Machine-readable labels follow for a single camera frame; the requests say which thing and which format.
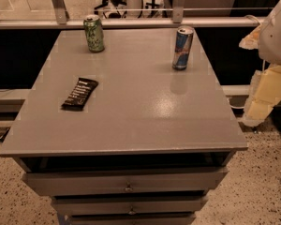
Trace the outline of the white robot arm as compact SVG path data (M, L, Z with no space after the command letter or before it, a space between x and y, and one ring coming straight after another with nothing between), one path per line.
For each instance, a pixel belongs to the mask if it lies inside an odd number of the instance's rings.
M281 0L267 18L239 46L259 50L262 71L256 70L249 86L249 97L244 104L242 122L256 127L281 101Z

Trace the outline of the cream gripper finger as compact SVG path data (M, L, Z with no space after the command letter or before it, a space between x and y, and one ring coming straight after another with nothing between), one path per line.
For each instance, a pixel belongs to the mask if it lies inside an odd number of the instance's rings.
M259 47L259 33L261 26L256 27L250 34L244 37L240 43L239 47L247 50L254 50Z
M281 65L270 64L264 71L256 71L249 87L249 97L244 105L242 122L256 127L281 101Z

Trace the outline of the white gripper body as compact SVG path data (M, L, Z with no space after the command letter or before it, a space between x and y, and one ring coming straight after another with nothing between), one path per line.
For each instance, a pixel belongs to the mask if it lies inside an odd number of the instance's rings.
M267 18L262 24L259 57L272 64L281 64L281 14Z

